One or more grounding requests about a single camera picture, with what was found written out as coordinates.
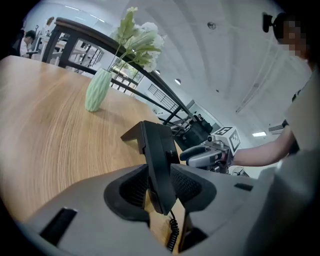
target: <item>wood grain tabletop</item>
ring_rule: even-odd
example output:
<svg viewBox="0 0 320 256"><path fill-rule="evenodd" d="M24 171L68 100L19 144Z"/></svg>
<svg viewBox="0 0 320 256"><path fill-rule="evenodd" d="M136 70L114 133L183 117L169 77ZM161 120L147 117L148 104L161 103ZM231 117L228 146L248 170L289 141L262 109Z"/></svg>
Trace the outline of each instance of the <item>wood grain tabletop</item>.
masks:
<svg viewBox="0 0 320 256"><path fill-rule="evenodd" d="M99 111L86 111L90 81L32 59L0 62L0 195L13 218L25 221L78 181L146 163L137 142L120 137L140 121L159 119L148 105L113 88ZM166 244L170 217L155 212L148 196L145 209L151 232ZM182 230L179 200L172 211Z"/></svg>

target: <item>round ceiling light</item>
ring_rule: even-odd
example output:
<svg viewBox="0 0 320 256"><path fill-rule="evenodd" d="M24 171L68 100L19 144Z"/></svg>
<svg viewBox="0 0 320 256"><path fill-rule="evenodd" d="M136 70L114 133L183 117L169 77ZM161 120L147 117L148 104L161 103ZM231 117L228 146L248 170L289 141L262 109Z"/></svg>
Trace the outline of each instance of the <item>round ceiling light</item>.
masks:
<svg viewBox="0 0 320 256"><path fill-rule="evenodd" d="M178 85L181 85L181 80L180 80L179 78L174 79L174 81L175 81Z"/></svg>
<svg viewBox="0 0 320 256"><path fill-rule="evenodd" d="M207 24L209 29L215 30L216 29L216 23L209 21Z"/></svg>

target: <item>ribbed ceramic vase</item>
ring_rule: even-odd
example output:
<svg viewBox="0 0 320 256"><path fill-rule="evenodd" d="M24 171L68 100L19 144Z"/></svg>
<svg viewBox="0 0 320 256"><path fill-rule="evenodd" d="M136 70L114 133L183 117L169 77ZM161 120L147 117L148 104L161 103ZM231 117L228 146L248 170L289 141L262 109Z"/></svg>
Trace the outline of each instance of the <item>ribbed ceramic vase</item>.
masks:
<svg viewBox="0 0 320 256"><path fill-rule="evenodd" d="M90 112L98 111L102 101L106 97L112 74L103 68L99 68L92 78L85 94L85 109Z"/></svg>

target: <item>white ceiling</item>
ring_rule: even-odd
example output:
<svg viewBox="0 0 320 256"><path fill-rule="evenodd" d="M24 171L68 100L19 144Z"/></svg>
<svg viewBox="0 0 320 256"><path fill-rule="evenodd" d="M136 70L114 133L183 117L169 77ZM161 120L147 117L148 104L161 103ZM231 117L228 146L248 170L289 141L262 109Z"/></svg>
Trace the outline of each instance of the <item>white ceiling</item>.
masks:
<svg viewBox="0 0 320 256"><path fill-rule="evenodd" d="M157 63L160 77L178 96L183 90L224 126L237 126L244 147L276 138L253 138L252 133L268 133L268 127L281 124L293 94L311 74L304 61L277 44L272 31L263 32L262 12L281 12L269 0L91 2L119 18L128 7L138 7L137 24L155 23L167 35ZM208 22L216 23L216 29L210 30Z"/></svg>

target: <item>ceiling light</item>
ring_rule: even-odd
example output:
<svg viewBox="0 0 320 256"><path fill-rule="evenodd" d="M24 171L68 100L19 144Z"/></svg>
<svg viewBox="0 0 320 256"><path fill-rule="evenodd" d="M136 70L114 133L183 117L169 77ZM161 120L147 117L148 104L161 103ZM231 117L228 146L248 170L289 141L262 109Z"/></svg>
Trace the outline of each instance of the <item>ceiling light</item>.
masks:
<svg viewBox="0 0 320 256"><path fill-rule="evenodd" d="M211 30L215 30L216 29L216 23L214 23L214 22L208 22L207 24L206 24L207 26L208 26L208 28L209 29L211 29Z"/></svg>
<svg viewBox="0 0 320 256"><path fill-rule="evenodd" d="M71 6L67 6L67 5L65 5L65 7L70 8L70 9L74 9L74 10L76 10L76 11L79 11L79 9L77 9L77 8L73 8L73 7L71 7Z"/></svg>
<svg viewBox="0 0 320 256"><path fill-rule="evenodd" d="M253 135L253 137L267 136L267 134L264 131L252 133L252 135Z"/></svg>
<svg viewBox="0 0 320 256"><path fill-rule="evenodd" d="M178 85L181 85L181 80L180 79L174 79L174 81L178 84Z"/></svg>

